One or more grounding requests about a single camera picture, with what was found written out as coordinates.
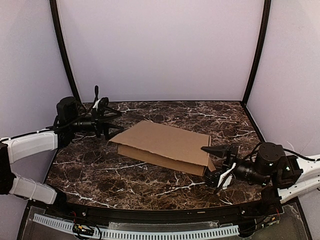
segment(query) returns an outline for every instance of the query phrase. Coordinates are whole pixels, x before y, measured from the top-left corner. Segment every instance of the box flap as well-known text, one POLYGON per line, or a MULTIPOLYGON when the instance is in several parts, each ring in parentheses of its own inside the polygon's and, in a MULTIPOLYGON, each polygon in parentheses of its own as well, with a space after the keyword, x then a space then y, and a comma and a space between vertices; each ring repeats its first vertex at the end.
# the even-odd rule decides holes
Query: box flap
POLYGON ((210 143, 210 136, 172 126, 141 121, 110 141, 177 161, 201 166, 209 163, 209 154, 201 147, 210 143))

